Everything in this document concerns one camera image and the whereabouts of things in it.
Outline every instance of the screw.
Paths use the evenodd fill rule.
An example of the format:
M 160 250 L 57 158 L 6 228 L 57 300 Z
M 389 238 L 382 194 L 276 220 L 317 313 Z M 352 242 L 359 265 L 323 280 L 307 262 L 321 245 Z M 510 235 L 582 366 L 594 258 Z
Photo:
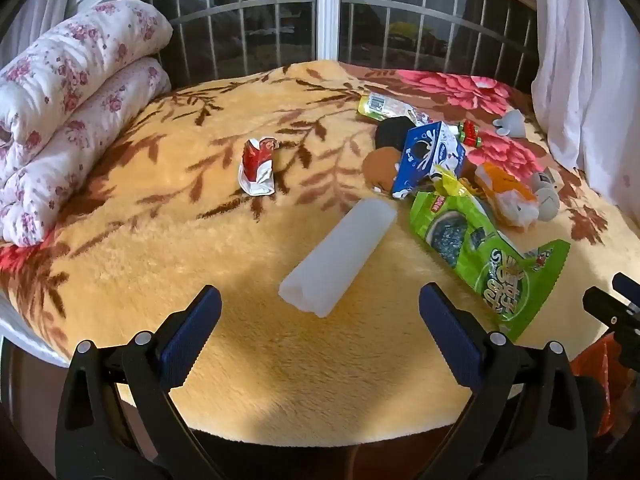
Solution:
M 78 345 L 78 351 L 81 354 L 84 354 L 86 352 L 89 351 L 89 348 L 91 348 L 91 341 L 82 341 L 79 345 Z
M 554 354 L 561 354 L 564 352 L 564 348 L 562 348 L 562 345 L 558 341 L 552 341 L 549 343 L 549 348 L 551 348 L 551 351 Z
M 136 345 L 146 345 L 149 341 L 151 341 L 151 332 L 140 332 L 136 335 L 134 339 Z
M 492 332 L 492 334 L 489 336 L 489 340 L 494 345 L 498 346 L 502 346 L 507 342 L 507 338 L 505 338 L 504 334 L 501 334 L 500 332 Z

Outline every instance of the green snack bag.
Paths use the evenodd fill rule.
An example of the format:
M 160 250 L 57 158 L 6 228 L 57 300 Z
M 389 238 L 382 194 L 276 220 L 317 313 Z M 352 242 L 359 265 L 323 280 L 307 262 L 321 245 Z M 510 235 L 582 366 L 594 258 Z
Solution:
M 554 240 L 521 254 L 471 196 L 418 193 L 410 224 L 482 296 L 512 341 L 551 293 L 570 247 L 564 240 Z

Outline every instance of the white curtain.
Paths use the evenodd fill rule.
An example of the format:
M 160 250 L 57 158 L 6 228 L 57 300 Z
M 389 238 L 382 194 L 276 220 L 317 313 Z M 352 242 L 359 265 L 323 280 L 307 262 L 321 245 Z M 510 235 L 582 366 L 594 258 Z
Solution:
M 619 0 L 537 0 L 531 86 L 552 155 L 640 219 L 640 34 Z
M 68 0 L 27 0 L 0 43 L 0 68 L 65 19 Z

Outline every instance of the seaweed snack bag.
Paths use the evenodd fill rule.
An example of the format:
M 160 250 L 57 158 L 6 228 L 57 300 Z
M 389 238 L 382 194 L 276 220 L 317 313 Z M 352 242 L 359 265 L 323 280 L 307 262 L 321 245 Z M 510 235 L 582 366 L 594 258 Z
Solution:
M 520 254 L 466 194 L 418 193 L 410 224 L 484 299 L 495 312 L 499 329 L 512 341 L 551 293 L 570 246 L 554 240 Z
M 380 94 L 365 94 L 358 104 L 360 114 L 383 121 L 389 117 L 409 117 L 416 126 L 429 123 L 429 116 L 411 105 Z
M 456 176 L 462 170 L 465 149 L 443 122 L 416 126 L 406 134 L 398 176 L 392 189 L 394 198 L 404 198 L 420 181 L 430 177 L 441 166 Z

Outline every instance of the wooden floor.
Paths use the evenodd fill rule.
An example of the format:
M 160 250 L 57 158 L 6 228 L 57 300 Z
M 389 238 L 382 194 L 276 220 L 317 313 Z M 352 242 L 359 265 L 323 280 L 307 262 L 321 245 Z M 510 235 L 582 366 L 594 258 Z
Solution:
M 2 405 L 32 453 L 55 475 L 56 418 L 66 370 L 11 344 L 4 345 L 3 354 Z M 145 456 L 153 459 L 156 452 L 137 410 L 126 404 L 125 411 Z M 201 432 L 196 436 L 228 480 L 414 480 L 446 431 L 329 449 L 257 446 Z

